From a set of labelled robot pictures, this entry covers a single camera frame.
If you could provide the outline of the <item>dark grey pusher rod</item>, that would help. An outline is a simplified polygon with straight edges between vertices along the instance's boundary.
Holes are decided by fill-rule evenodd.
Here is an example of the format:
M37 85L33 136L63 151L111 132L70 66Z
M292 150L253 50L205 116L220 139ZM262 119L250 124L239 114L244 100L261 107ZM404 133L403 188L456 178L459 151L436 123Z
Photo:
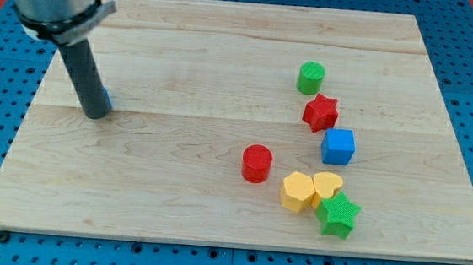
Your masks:
M86 117L99 119L107 116L110 110L89 41L60 46L58 51Z

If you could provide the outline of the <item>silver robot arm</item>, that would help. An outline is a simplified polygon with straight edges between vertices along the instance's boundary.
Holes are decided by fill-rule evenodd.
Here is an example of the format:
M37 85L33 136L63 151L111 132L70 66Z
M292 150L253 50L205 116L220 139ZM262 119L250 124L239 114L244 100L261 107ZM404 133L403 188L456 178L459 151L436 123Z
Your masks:
M116 12L116 4L101 0L13 0L24 31L35 40L58 47L83 112L98 119L112 104L99 76L88 34Z

